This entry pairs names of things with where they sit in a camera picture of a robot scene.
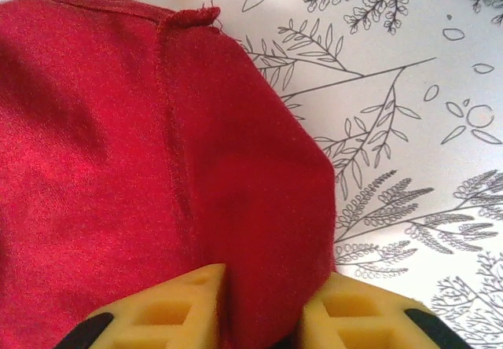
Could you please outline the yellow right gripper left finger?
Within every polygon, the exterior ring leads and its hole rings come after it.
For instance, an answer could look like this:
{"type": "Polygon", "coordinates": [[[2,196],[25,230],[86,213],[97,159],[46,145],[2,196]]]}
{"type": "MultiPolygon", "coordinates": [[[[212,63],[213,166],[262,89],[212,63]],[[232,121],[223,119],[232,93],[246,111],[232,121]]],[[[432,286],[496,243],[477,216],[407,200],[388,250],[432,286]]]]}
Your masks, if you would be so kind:
{"type": "Polygon", "coordinates": [[[223,264],[211,264],[91,313],[57,348],[209,349],[222,346],[223,264]]]}

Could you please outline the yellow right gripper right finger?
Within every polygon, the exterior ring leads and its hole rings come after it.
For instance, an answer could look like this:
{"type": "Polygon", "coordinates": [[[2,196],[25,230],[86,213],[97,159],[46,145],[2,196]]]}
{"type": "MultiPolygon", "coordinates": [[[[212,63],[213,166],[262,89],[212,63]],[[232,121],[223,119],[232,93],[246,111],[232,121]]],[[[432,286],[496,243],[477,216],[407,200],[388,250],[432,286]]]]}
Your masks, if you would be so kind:
{"type": "Polygon", "coordinates": [[[457,349],[470,346],[414,299],[333,273],[304,306],[301,348],[457,349]]]}

